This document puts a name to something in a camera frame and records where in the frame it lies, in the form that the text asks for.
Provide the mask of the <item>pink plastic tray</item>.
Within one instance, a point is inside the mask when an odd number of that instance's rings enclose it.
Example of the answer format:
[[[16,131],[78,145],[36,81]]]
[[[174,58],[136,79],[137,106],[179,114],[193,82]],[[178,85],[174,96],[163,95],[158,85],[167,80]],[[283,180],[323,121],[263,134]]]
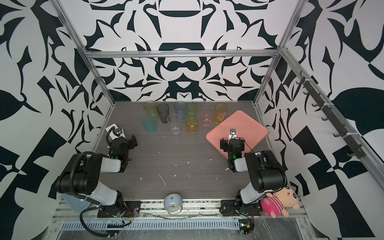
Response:
[[[243,111],[236,111],[206,134],[207,141],[225,158],[228,157],[228,153],[220,149],[220,140],[229,139],[230,129],[235,129],[237,137],[244,138],[248,143],[249,146],[245,146],[243,153],[249,152],[251,147],[254,148],[258,145],[269,133],[267,128],[252,117]]]

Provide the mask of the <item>light green tall glass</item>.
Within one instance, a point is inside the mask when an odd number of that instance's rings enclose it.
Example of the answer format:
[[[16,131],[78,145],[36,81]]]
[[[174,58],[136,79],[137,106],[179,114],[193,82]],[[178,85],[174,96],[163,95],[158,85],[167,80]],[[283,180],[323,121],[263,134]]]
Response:
[[[148,116],[151,116],[155,121],[158,119],[157,103],[155,101],[146,101],[143,107]]]

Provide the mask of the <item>smoky grey tall glass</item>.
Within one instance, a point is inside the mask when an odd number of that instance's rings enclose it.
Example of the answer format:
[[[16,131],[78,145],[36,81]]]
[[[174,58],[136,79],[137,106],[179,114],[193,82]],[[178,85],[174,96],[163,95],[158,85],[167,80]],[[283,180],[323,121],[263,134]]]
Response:
[[[170,115],[169,105],[166,103],[160,103],[157,105],[157,112],[160,120],[163,124],[168,123],[168,116]]]

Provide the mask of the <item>clear tall glass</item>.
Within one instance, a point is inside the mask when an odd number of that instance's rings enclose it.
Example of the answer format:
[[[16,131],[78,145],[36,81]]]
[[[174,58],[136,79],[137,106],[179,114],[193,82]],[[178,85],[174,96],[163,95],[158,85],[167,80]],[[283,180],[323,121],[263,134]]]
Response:
[[[170,127],[170,131],[173,135],[178,135],[181,131],[181,117],[178,114],[170,114],[167,117],[167,121]]]

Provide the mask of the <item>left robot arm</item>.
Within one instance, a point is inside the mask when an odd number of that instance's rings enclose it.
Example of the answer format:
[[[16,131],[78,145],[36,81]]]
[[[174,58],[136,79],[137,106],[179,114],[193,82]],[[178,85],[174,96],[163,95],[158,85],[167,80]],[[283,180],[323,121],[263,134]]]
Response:
[[[126,207],[122,193],[112,190],[100,181],[101,173],[123,173],[129,151],[138,146],[135,135],[130,139],[119,137],[109,142],[109,154],[84,152],[75,154],[56,180],[60,194],[73,196],[107,210],[121,211]]]

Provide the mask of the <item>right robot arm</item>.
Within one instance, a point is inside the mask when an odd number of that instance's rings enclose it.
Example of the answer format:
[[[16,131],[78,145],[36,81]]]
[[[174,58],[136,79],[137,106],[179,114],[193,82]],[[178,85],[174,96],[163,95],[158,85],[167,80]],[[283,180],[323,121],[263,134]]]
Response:
[[[287,177],[282,165],[271,150],[242,153],[247,145],[243,138],[220,140],[220,149],[228,154],[228,167],[234,173],[247,172],[250,183],[239,190],[238,205],[257,202],[268,193],[272,194],[287,186]]]

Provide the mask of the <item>teal frosted glass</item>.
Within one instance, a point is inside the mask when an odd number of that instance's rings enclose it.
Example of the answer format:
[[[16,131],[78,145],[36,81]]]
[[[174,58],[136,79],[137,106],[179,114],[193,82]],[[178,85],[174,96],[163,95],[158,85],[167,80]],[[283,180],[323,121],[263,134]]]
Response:
[[[142,125],[148,134],[154,135],[156,133],[156,121],[152,116],[147,116],[142,119]]]

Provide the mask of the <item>orange tall glass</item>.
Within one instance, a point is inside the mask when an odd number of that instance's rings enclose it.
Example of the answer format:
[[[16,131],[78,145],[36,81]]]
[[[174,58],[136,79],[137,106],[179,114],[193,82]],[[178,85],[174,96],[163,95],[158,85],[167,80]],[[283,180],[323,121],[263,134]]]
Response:
[[[219,103],[215,105],[214,109],[214,121],[216,124],[220,124],[224,120],[228,108],[225,104]]]

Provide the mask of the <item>pink short glass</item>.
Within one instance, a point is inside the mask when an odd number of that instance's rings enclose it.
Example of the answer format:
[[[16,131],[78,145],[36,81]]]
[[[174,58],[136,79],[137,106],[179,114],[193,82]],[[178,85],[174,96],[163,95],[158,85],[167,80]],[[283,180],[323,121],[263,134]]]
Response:
[[[214,113],[210,110],[204,110],[201,112],[201,118],[203,126],[208,127],[212,124]]]

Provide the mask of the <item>yellow short glass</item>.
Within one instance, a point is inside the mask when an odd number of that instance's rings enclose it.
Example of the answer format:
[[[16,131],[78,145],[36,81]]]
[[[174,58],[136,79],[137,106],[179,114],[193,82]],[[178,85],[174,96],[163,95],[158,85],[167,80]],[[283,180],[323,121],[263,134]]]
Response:
[[[198,130],[199,121],[196,118],[186,120],[187,132],[189,134],[195,134]]]

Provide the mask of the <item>green short glass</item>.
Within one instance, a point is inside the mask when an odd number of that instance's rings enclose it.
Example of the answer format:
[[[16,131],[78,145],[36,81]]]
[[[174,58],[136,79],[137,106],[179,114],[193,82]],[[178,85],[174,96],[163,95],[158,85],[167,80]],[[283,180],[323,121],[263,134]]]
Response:
[[[198,106],[195,103],[187,103],[187,118],[195,119],[197,116]]]

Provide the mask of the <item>blue tall glass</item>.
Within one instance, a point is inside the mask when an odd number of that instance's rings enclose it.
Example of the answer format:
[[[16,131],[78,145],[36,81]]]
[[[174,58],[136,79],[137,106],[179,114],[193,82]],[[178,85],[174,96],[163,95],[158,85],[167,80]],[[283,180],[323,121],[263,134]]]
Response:
[[[187,119],[188,111],[187,111],[187,103],[178,101],[174,105],[176,114],[178,114],[181,118],[181,122],[185,122]]]

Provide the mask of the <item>pink plush pig toy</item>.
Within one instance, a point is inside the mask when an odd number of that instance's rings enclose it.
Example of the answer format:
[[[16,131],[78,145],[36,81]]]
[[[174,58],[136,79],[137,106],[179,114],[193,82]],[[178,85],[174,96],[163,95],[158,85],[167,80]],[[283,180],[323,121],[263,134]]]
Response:
[[[297,211],[300,209],[298,196],[289,186],[275,193],[267,193],[261,201],[261,206],[264,212],[272,218],[280,215],[288,218],[289,213],[286,208],[293,208]]]

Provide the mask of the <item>light blue container lid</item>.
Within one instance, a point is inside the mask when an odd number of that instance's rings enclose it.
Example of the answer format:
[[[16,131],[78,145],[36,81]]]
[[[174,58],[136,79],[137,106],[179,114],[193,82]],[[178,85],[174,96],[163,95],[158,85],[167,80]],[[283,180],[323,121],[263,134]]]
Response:
[[[74,212],[79,213],[91,205],[90,202],[75,198],[71,195],[62,194],[62,197]]]

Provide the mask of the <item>white round timer device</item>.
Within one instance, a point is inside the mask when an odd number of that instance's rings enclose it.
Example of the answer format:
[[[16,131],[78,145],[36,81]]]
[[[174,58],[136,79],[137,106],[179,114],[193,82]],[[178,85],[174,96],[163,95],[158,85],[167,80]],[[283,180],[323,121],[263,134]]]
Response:
[[[170,215],[179,214],[183,209],[183,199],[177,193],[169,194],[164,198],[164,209]]]

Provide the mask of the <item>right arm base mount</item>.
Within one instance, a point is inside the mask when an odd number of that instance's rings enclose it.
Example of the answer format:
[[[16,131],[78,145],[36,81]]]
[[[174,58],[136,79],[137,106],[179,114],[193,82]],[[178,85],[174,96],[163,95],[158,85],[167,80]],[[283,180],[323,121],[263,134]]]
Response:
[[[262,210],[259,202],[249,205],[243,205],[235,200],[221,200],[219,212],[226,217],[230,216],[260,216]]]

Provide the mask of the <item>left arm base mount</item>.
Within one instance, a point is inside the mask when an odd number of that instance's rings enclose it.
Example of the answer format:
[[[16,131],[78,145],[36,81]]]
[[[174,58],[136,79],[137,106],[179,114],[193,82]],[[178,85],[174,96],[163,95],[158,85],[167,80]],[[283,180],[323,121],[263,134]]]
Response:
[[[112,206],[101,206],[98,211],[98,218],[116,218],[120,215],[123,218],[133,217],[141,209],[141,201],[124,201],[123,204]]]

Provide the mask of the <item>black wall hook rail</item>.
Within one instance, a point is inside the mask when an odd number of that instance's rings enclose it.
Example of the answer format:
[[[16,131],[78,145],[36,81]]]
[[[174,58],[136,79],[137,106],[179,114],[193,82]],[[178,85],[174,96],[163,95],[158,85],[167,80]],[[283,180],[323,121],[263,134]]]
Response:
[[[363,150],[363,145],[357,140],[358,133],[353,131],[351,127],[348,127],[346,121],[342,120],[341,113],[339,113],[331,101],[327,101],[328,97],[317,87],[315,81],[301,77],[297,84],[302,85],[306,89],[304,95],[313,98],[315,104],[312,104],[312,106],[324,113],[325,118],[322,118],[322,121],[329,121],[333,125],[337,131],[337,134],[333,134],[333,136],[335,138],[342,138],[350,148],[351,152],[347,153],[347,155],[349,157],[357,157],[358,159],[365,157],[367,154]]]

